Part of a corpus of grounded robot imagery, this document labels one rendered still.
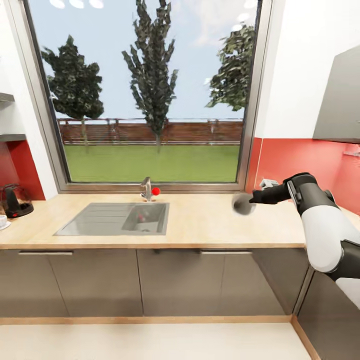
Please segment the electric kettle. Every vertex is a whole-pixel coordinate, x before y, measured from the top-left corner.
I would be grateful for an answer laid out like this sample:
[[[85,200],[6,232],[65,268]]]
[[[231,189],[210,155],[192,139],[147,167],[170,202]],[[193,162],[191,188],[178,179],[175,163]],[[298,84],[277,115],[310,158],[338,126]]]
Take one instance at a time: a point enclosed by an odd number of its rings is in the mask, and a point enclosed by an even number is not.
[[[7,218],[26,216],[34,211],[29,194],[20,184],[7,184],[1,189],[0,201]]]

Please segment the paper coffee filter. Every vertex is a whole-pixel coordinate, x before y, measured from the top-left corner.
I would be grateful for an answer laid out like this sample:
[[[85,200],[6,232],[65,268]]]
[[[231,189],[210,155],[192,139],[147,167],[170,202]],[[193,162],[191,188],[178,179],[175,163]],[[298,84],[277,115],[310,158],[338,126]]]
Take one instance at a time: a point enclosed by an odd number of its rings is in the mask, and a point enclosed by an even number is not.
[[[233,195],[230,203],[231,212],[240,218],[250,216],[257,208],[257,203],[250,203],[253,198],[254,195],[251,193],[240,192]]]

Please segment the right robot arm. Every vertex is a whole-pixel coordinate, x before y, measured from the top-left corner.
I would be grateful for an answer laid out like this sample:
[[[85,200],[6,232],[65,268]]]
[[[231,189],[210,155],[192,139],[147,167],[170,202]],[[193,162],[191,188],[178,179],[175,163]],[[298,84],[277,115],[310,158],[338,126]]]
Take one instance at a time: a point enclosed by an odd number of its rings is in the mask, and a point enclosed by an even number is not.
[[[276,205],[293,200],[305,234],[312,268],[329,276],[360,309],[360,232],[322,191],[314,175],[301,173],[278,184],[263,179],[250,203]]]

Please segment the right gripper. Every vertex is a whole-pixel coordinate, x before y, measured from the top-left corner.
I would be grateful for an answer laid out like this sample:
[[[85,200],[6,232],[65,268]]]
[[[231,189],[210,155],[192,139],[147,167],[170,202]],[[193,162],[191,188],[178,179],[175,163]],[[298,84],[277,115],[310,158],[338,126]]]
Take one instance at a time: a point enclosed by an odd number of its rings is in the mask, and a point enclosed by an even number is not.
[[[255,190],[253,194],[253,198],[249,201],[250,203],[257,204],[268,204],[268,205],[276,205],[284,200],[278,199],[275,195],[274,188],[278,187],[278,185],[264,189],[264,190]]]

